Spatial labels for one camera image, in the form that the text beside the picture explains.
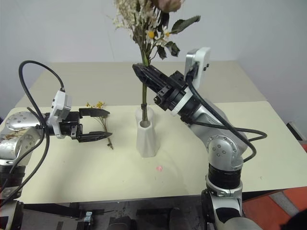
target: white wall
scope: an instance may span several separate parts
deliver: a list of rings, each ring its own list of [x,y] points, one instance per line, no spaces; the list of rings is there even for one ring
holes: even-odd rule
[[[43,62],[139,61],[137,46],[108,16],[113,0],[0,0],[0,116],[23,92],[22,60]],[[210,46],[213,60],[238,60],[285,122],[296,121],[307,136],[307,1],[186,0],[171,15],[196,14],[201,21],[174,41],[183,61],[192,48]],[[39,75],[26,69],[29,84]]]

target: white flower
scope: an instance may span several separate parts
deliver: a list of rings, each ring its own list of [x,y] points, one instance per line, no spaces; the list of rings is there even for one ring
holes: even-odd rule
[[[166,44],[166,41],[165,41],[164,39],[159,39],[159,40],[156,41],[156,45],[157,45],[157,46],[162,46],[162,47],[164,47],[165,44]]]
[[[170,32],[169,30],[167,29],[167,26],[163,26],[163,33],[164,33],[164,38],[166,40],[168,40],[169,36],[170,36]]]
[[[154,43],[154,40],[157,39],[157,37],[154,36],[155,29],[152,27],[148,28],[148,30],[145,31],[146,33],[146,42],[147,43]]]
[[[159,25],[157,18],[153,21],[150,21],[150,27],[152,28],[157,28],[157,26]]]

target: white vase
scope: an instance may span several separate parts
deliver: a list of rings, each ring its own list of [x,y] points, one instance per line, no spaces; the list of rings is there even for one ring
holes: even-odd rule
[[[144,127],[142,126],[141,108],[138,108],[135,112],[138,128],[136,148],[142,157],[154,157],[157,154],[160,143],[154,129],[154,111],[150,107],[147,107],[147,116],[150,124],[148,127]]]

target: dried flower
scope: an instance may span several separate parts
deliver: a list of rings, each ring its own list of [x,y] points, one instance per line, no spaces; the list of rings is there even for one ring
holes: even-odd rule
[[[95,109],[102,109],[104,107],[105,103],[104,102],[101,102],[101,101],[98,101],[98,103],[96,105],[90,105],[88,102],[86,103],[86,107],[90,107],[90,108],[95,108]],[[100,116],[100,117],[94,117],[94,119],[96,121],[98,121],[102,127],[104,128],[104,131],[107,132],[107,126],[106,126],[106,119],[107,119],[108,115],[106,116]],[[109,137],[107,137],[107,141],[108,141],[108,146],[111,148],[111,149],[114,149],[113,145],[112,145],[112,142],[111,142],[111,139]]]

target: table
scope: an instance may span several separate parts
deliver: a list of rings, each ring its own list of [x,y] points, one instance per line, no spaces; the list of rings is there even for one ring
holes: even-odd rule
[[[184,63],[180,62],[153,65],[167,75],[177,69],[184,70]],[[39,204],[200,194],[208,171],[207,152],[179,117],[152,106],[157,114],[156,132],[161,147],[154,158],[142,159],[136,151],[134,112],[138,107],[135,105],[140,103],[141,84],[131,66],[132,63],[51,65],[63,79],[66,92],[73,97],[73,105],[83,106],[99,100],[107,103],[115,149],[106,146],[106,140],[78,143],[70,138],[52,137],[49,154],[24,187],[21,201]],[[307,154],[240,66],[234,61],[212,62],[207,73],[199,90],[202,96],[216,103],[233,125],[269,135],[254,142],[258,154],[243,167],[243,191],[306,186]],[[31,87],[37,104],[46,106],[43,112],[49,112],[58,88],[58,82],[47,72]],[[150,104],[153,96],[152,92],[148,93]],[[16,105],[22,108],[14,108],[10,114],[23,111],[29,105],[23,97]],[[85,132],[100,129],[93,118],[85,117],[81,122]],[[26,176],[39,161],[42,149],[43,145],[33,153]]]
[[[244,192],[307,185],[307,154],[268,102],[216,105],[233,125],[268,134],[268,138],[254,142],[258,154],[243,167]],[[161,141],[155,157],[142,159],[135,149],[137,106],[107,106],[111,112],[108,123],[114,150],[106,145],[106,140],[78,143],[70,138],[52,137],[44,164],[24,187],[20,200],[62,203],[199,195],[208,171],[203,143],[179,117],[152,107],[157,114],[156,132]],[[25,108],[15,108],[10,114],[22,110]],[[100,128],[93,118],[81,121],[85,132]],[[34,151],[26,176],[39,161],[43,148],[44,145]]]

